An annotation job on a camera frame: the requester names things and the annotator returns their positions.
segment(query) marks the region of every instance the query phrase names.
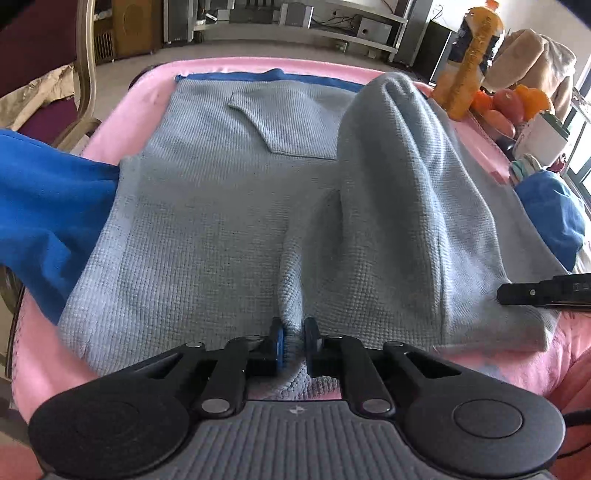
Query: gray knit garment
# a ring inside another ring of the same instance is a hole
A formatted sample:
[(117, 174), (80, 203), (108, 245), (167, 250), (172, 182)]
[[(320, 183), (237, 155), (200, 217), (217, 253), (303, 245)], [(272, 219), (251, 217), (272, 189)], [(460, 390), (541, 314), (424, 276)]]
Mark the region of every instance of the gray knit garment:
[(502, 307), (496, 289), (564, 273), (513, 190), (405, 76), (356, 95), (184, 79), (121, 162), (59, 328), (105, 374), (190, 340), (265, 334), (280, 316), (288, 368), (256, 395), (305, 398), (333, 386), (302, 369), (308, 315), (370, 347), (544, 350), (556, 313)]

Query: sweater pocket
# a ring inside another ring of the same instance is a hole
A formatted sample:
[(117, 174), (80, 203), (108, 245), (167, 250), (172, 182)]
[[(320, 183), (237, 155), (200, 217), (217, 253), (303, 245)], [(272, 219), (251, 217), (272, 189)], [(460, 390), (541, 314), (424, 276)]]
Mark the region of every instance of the sweater pocket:
[(242, 112), (270, 152), (336, 160), (340, 120), (354, 94), (288, 87), (234, 92), (228, 106)]

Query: blue cloth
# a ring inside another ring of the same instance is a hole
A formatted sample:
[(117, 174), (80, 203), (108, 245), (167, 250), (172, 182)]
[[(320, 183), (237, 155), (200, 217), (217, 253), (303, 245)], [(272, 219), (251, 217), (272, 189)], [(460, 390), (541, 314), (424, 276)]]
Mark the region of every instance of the blue cloth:
[(357, 93), (363, 88), (360, 83), (347, 82), (345, 80), (314, 75), (297, 75), (284, 73), (281, 69), (272, 69), (265, 73), (232, 72), (232, 73), (191, 73), (187, 76), (177, 75), (176, 81), (190, 80), (220, 80), (227, 82), (276, 82), (278, 80), (293, 80), (295, 82), (308, 83), (310, 85), (326, 85)]
[(57, 324), (115, 199), (119, 167), (0, 130), (0, 264)]
[(527, 177), (515, 191), (545, 244), (572, 272), (585, 239), (582, 200), (559, 175), (547, 170)]

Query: beige cloth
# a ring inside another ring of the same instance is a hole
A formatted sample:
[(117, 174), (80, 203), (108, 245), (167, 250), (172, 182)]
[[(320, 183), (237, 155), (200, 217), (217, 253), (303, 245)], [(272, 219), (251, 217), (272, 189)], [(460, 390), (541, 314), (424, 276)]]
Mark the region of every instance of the beige cloth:
[(0, 128), (18, 131), (42, 106), (74, 95), (74, 67), (65, 65), (0, 98)]
[(545, 91), (563, 121), (570, 111), (574, 64), (577, 57), (562, 43), (533, 30), (519, 30), (507, 36), (483, 86), (490, 92), (517, 83)]

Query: wooden chair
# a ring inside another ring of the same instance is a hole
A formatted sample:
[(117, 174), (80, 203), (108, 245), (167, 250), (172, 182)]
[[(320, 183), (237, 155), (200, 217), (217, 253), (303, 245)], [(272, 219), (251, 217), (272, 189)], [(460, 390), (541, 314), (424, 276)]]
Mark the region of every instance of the wooden chair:
[[(57, 100), (39, 109), (20, 129), (28, 137), (71, 151), (100, 125), (93, 117), (96, 70), (93, 49), (95, 0), (34, 0), (0, 30), (0, 98), (28, 82), (67, 64), (74, 64), (80, 83), (80, 101)], [(0, 294), (12, 313), (7, 355), (0, 355), (5, 376), (11, 377), (12, 342), (24, 286), (7, 267), (0, 266)], [(0, 378), (0, 431), (24, 440), (22, 423), (14, 410), (1, 408), (11, 401), (6, 381)]]

